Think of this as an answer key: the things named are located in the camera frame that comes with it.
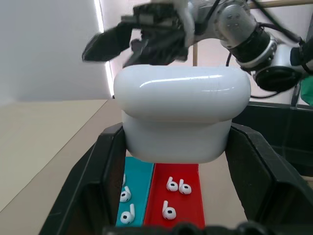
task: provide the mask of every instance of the airpods case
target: airpods case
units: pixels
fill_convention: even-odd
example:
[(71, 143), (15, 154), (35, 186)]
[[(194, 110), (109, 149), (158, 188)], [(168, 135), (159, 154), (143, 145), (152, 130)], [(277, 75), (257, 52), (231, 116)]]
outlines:
[(246, 72), (230, 67), (136, 65), (114, 81), (127, 148), (153, 163), (205, 163), (219, 157), (231, 120), (249, 102)]

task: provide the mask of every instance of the light strip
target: light strip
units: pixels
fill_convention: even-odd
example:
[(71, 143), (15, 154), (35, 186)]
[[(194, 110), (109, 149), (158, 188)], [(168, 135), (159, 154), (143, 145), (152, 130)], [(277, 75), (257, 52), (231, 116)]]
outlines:
[[(104, 32), (104, 25), (103, 25), (103, 16), (102, 16), (102, 11), (101, 11), (100, 0), (94, 0), (94, 6), (96, 9), (99, 32), (103, 33)], [(109, 61), (107, 61), (104, 64), (104, 68), (106, 71), (106, 77), (107, 77), (109, 91), (110, 91), (111, 96), (113, 96), (114, 95), (114, 90), (113, 90), (114, 79), (113, 79), (113, 75), (112, 75), (111, 64)]]

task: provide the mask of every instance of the earbud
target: earbud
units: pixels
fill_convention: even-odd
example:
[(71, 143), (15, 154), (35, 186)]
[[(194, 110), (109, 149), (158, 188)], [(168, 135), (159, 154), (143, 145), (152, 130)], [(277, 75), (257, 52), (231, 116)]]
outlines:
[(170, 176), (170, 178), (168, 178), (166, 188), (171, 192), (176, 192), (178, 190), (178, 185), (173, 181), (173, 177)]
[(134, 221), (135, 219), (135, 205), (134, 204), (131, 204), (130, 205), (130, 209), (131, 211), (124, 211), (121, 215), (121, 222), (123, 224), (130, 224)]
[(191, 194), (191, 187), (188, 184), (184, 184), (184, 180), (179, 181), (179, 191), (182, 194)]
[(164, 201), (162, 215), (164, 219), (175, 219), (176, 218), (176, 211), (173, 207), (168, 207), (168, 201)]
[(122, 185), (122, 187), (124, 187), (125, 182), (126, 182), (126, 175), (124, 174), (124, 176), (123, 176), (123, 185)]
[(121, 192), (120, 202), (128, 202), (132, 197), (131, 191), (127, 186), (125, 186), (125, 191)]

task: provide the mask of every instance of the beige table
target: beige table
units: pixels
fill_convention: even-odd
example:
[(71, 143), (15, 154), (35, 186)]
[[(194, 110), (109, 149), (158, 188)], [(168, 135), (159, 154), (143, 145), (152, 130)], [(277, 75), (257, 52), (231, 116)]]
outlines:
[[(41, 123), (38, 125), (39, 129), (46, 128), (45, 132), (48, 129), (52, 131), (58, 128), (58, 134), (53, 135), (54, 140), (50, 139), (46, 146), (42, 146), (42, 149), (46, 150), (46, 155), (53, 156), (50, 160), (49, 158), (46, 159), (46, 165), (25, 170), (28, 174), (34, 174), (34, 177), (25, 187), (20, 188), (17, 195), (12, 196), (11, 201), (0, 212), (0, 234), (2, 235), (38, 234), (72, 167), (106, 127), (121, 122), (121, 111), (114, 100), (75, 101), (72, 103), (76, 107), (74, 114), (64, 112), (64, 109), (71, 110), (70, 102), (66, 103), (67, 108), (64, 108), (63, 102), (50, 104), (52, 104), (50, 107), (49, 104), (46, 104), (44, 109), (37, 110), (39, 113), (47, 112), (49, 114), (42, 114), (37, 122), (38, 124)], [(37, 107), (34, 109), (39, 109), (37, 103), (27, 105), (28, 108), (32, 106)], [(58, 105), (61, 107), (61, 112), (58, 111)], [(92, 106), (92, 108), (89, 107), (88, 114), (86, 114), (88, 106)], [(54, 117), (58, 116), (61, 117), (60, 120), (65, 119), (66, 121), (50, 123), (48, 127), (43, 125), (47, 119), (51, 118), (51, 113), (54, 113)], [(74, 122), (76, 120), (75, 128), (70, 125), (70, 120)], [(43, 134), (36, 130), (36, 125), (33, 124), (32, 128), (38, 135)], [(66, 136), (67, 140), (60, 141), (59, 138), (62, 136)], [(29, 146), (35, 147), (38, 141), (38, 136), (36, 138), (28, 136)], [(55, 145), (54, 148), (49, 147), (54, 141), (58, 145)], [(38, 159), (30, 158), (25, 162), (29, 165), (37, 165)], [(23, 171), (23, 168), (20, 168), (20, 177), (13, 177), (12, 179), (8, 177), (7, 183), (18, 184), (23, 177)], [(238, 223), (246, 221), (244, 210), (230, 179), (224, 154), (211, 163), (200, 165), (200, 179), (206, 224), (235, 227)]]

